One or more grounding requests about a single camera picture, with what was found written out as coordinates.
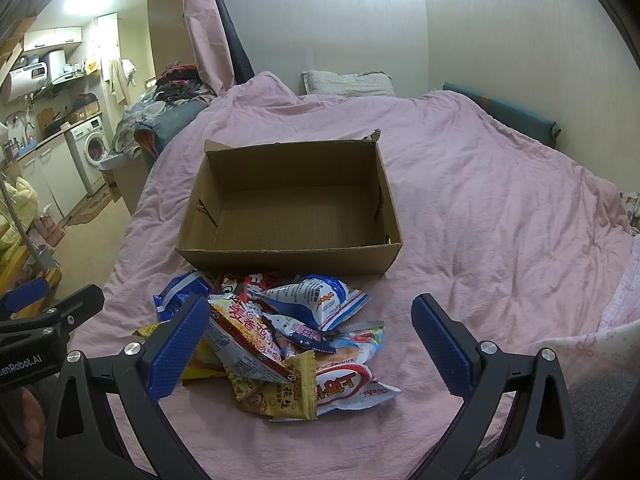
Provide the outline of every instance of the ceiling light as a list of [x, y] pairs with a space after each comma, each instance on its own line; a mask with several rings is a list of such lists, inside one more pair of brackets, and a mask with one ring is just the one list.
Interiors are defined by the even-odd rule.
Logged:
[[65, 0], [65, 12], [77, 16], [99, 16], [113, 0]]

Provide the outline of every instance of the bed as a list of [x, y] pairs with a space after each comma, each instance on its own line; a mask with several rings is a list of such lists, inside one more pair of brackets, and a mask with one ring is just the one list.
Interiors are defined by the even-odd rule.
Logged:
[[[372, 297], [356, 319], [386, 322], [372, 371], [403, 393], [363, 412], [275, 424], [236, 410], [224, 379], [179, 385], [160, 405], [212, 478], [404, 478], [460, 406], [412, 330], [416, 295], [430, 292], [478, 339], [535, 353], [543, 341], [595, 333], [625, 269], [634, 272], [616, 187], [470, 99], [448, 91], [300, 98], [262, 73], [215, 99], [161, 153], [104, 287], [104, 309], [76, 330], [70, 349], [113, 354], [156, 322], [152, 294], [189, 269], [174, 246], [206, 139], [357, 139], [376, 128], [404, 247], [386, 275], [348, 281]], [[113, 410], [143, 465], [117, 400]]]

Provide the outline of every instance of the tile floor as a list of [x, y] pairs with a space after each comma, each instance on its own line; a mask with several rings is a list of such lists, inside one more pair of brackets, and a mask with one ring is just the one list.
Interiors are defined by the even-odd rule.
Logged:
[[54, 252], [62, 269], [56, 298], [64, 298], [79, 288], [95, 283], [103, 286], [116, 261], [129, 211], [123, 199], [111, 202], [88, 224], [66, 228]]

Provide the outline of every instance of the open cardboard box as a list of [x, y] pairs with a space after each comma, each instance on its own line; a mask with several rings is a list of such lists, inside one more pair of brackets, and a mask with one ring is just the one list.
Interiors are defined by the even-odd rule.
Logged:
[[374, 140], [208, 140], [176, 250], [206, 271], [383, 274], [402, 247]]

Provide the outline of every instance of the pink curtain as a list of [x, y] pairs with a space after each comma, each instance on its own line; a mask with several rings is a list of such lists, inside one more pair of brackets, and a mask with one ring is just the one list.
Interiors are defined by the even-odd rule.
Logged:
[[234, 85], [234, 69], [216, 0], [182, 0], [198, 74], [217, 94]]

